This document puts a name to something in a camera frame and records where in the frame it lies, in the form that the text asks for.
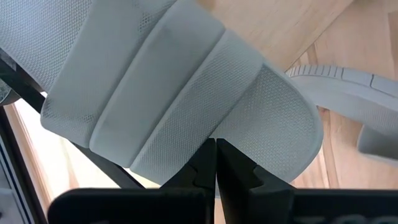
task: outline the gray plastic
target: gray plastic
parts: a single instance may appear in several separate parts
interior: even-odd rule
[[[301,65],[287,75],[316,105],[364,124],[360,152],[398,164],[398,82],[327,65]]]

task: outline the white fabric padding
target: white fabric padding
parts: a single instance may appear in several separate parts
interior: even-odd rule
[[[42,109],[41,123],[83,147],[149,32],[175,0],[94,1]]]
[[[225,138],[286,182],[319,152],[323,127],[315,105],[264,60],[250,89],[211,135]]]
[[[1,0],[0,49],[49,91],[90,5],[91,0]]]
[[[319,151],[315,105],[193,0],[0,6],[0,47],[48,92],[43,126],[158,184],[209,136],[285,181]]]
[[[231,111],[261,65],[261,55],[227,30],[166,111],[131,170],[166,182]]]
[[[90,149],[130,167],[223,32],[222,23],[204,9],[191,1],[176,2],[148,35],[120,81],[96,124]]]

